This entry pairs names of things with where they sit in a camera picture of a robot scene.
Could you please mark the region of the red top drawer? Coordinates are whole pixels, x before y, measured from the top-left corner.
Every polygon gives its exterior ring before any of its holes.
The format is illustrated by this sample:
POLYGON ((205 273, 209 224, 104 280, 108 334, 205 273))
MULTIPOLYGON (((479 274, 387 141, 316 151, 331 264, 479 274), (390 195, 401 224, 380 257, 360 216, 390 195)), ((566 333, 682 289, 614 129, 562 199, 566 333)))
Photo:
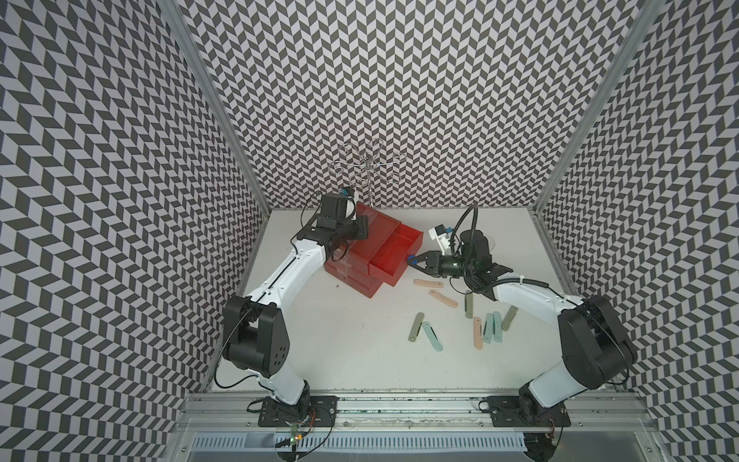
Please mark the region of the red top drawer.
POLYGON ((407 268, 408 257, 415 255, 422 243, 423 232, 400 224, 371 258, 369 275, 396 286, 407 268))

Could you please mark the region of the red plastic drawer cabinet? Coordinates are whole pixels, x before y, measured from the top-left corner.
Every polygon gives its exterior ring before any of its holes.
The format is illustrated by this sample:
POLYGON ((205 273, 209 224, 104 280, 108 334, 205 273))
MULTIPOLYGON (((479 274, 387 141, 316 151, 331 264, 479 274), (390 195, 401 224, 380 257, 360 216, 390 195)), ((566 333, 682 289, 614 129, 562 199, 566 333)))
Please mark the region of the red plastic drawer cabinet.
POLYGON ((324 269, 360 294, 372 298, 386 283, 370 276, 369 262, 391 233, 401 224, 401 221, 361 202, 357 204, 357 207, 358 215, 368 218, 369 238, 352 243, 342 259, 339 257, 344 252, 341 249, 336 250, 324 264, 324 269))

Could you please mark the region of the olive folding knife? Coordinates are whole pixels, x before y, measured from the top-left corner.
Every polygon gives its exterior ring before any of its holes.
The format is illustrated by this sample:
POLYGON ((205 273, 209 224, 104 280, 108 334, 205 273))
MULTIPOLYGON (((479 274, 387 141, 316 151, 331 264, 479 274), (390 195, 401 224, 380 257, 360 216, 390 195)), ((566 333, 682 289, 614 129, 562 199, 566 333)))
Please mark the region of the olive folding knife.
POLYGON ((409 335, 408 335, 408 341, 411 343, 415 343, 417 341, 417 338, 420 334, 421 327, 423 326, 423 321, 425 320, 425 314, 423 312, 419 312, 415 315, 414 321, 412 323, 409 335))
POLYGON ((467 319, 473 319, 473 294, 465 294, 465 316, 467 319))
POLYGON ((510 329, 513 321, 515 320, 515 317, 517 316, 519 311, 519 308, 516 306, 511 306, 508 311, 506 312, 505 316, 502 320, 502 331, 506 332, 510 329))

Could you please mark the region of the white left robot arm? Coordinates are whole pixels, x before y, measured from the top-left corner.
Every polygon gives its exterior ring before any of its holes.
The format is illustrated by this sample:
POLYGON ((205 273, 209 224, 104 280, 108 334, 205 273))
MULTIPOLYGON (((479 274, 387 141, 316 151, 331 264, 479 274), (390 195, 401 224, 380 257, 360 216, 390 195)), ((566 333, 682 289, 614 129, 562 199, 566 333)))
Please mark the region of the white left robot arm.
POLYGON ((223 308, 219 356, 258 378, 276 402, 302 406, 308 384, 287 360, 291 341, 286 312, 334 252, 369 237, 368 218, 358 213, 356 190, 324 194, 310 219, 290 238, 291 250, 265 282, 223 308))

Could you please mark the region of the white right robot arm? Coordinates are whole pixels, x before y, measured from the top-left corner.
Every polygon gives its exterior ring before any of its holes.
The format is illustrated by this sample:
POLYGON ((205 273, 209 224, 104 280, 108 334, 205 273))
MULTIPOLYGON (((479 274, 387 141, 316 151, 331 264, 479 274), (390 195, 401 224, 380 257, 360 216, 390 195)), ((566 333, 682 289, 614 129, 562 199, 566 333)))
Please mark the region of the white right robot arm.
POLYGON ((517 408, 551 410, 617 375, 626 377, 638 357, 627 329, 604 296, 569 296, 550 284, 495 263, 478 230, 461 233, 450 252, 429 250, 407 258, 409 267, 435 278, 459 278, 472 294, 507 303, 558 330, 561 359, 519 390, 517 408))

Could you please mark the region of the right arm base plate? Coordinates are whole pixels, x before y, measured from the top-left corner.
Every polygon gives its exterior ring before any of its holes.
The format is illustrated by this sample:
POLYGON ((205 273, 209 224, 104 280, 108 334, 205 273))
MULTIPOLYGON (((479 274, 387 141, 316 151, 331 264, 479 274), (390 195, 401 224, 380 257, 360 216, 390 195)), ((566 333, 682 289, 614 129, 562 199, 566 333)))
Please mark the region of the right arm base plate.
POLYGON ((572 421, 563 402, 544 408, 529 396, 488 396, 488 413, 495 427, 570 427, 572 421))

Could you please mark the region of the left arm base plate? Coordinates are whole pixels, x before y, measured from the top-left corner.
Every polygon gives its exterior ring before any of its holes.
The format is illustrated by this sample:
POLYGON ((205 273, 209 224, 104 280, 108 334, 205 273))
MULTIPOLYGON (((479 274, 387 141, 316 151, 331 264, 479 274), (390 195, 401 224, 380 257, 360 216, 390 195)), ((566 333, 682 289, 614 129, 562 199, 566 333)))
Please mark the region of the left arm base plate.
POLYGON ((273 398, 265 398, 259 413, 259 427, 289 427, 304 424, 308 427, 333 427, 336 422, 339 398, 314 396, 302 398, 298 404, 288 405, 273 398))

